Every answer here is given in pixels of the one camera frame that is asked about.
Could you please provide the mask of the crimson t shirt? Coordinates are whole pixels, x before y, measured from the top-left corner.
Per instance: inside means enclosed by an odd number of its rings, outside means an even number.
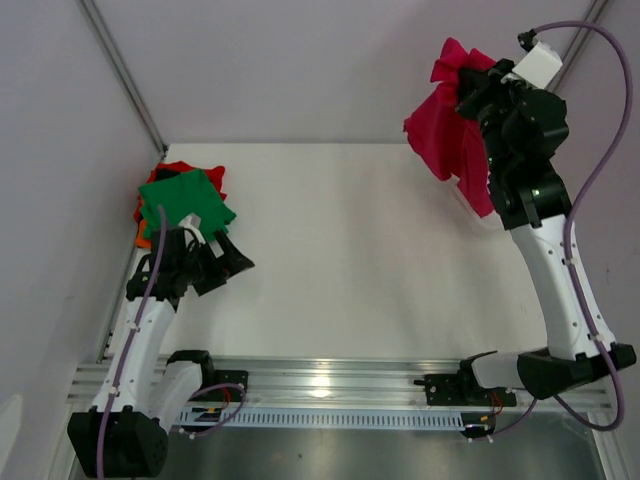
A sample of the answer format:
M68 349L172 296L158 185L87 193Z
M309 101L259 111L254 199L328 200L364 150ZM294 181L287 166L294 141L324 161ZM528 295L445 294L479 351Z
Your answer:
M463 67L486 70L494 64L479 50L467 51L458 40L446 39L431 72L434 91L403 124L412 150L438 180L456 177L460 191L479 216L494 211L488 190L488 161L479 124L455 111L458 71Z

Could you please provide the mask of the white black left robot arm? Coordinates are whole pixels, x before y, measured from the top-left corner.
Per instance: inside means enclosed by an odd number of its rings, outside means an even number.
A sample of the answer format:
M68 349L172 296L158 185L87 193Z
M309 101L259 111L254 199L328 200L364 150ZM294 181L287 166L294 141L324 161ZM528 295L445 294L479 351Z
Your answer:
M152 235L125 288L126 319L105 379L84 412L71 415L67 434L84 474L92 479L155 478L168 456L169 436L184 407L214 392L241 410L245 382L225 381L206 350L178 350L152 381L164 337L188 290L203 296L254 263L225 232L204 235L183 224Z

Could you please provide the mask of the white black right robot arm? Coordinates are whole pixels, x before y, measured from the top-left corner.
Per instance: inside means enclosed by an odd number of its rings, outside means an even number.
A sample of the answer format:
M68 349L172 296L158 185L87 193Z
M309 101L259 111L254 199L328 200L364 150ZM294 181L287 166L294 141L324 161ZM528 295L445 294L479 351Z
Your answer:
M510 60L458 73L456 112L479 125L494 210L518 247L545 322L538 350L478 354L463 360L458 395L479 403L492 389L523 389L542 400L634 365L633 346L616 340L599 315L569 215L572 204L551 158L569 134L566 104L509 78Z

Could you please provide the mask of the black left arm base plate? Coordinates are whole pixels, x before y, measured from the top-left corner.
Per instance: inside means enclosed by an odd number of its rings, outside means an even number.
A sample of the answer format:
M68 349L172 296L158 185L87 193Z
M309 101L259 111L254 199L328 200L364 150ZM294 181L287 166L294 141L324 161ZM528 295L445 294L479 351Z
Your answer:
M213 373L204 377L201 388L212 387L215 385L225 385L221 388L208 391L199 397L202 401L209 402L229 402L238 403L241 400L241 393L235 387L229 387L229 384L239 385L246 388L249 380L249 372L246 370L215 370Z

